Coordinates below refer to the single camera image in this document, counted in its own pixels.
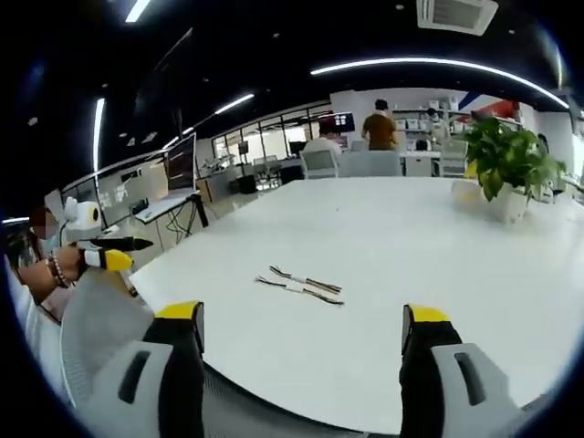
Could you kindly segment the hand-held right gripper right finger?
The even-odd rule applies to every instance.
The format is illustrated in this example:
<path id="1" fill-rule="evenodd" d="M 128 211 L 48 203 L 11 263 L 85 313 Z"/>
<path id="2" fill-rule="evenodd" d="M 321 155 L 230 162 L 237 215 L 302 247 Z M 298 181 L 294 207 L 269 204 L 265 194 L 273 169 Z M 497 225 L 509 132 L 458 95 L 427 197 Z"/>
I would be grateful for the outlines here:
<path id="1" fill-rule="evenodd" d="M 520 414 L 503 371 L 439 309 L 406 304 L 401 437 L 495 437 Z"/>

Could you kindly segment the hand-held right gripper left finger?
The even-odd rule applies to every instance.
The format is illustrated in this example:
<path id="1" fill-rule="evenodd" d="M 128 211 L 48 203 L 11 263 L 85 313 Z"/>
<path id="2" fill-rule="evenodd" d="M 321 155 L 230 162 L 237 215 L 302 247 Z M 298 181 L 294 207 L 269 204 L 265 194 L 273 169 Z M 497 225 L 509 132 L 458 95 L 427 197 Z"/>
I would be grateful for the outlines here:
<path id="1" fill-rule="evenodd" d="M 94 437 L 203 437 L 203 302 L 156 313 L 99 370 L 78 416 Z"/>

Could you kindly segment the person's left hand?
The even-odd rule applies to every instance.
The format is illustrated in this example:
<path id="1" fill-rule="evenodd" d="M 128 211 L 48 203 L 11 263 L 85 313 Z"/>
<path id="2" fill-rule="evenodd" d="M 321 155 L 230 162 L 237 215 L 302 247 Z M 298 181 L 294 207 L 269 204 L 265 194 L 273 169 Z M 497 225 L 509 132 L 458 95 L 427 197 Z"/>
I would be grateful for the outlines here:
<path id="1" fill-rule="evenodd" d="M 46 263 L 58 287 L 69 288 L 82 276 L 86 269 L 83 252 L 76 245 L 61 246 L 51 251 Z"/>

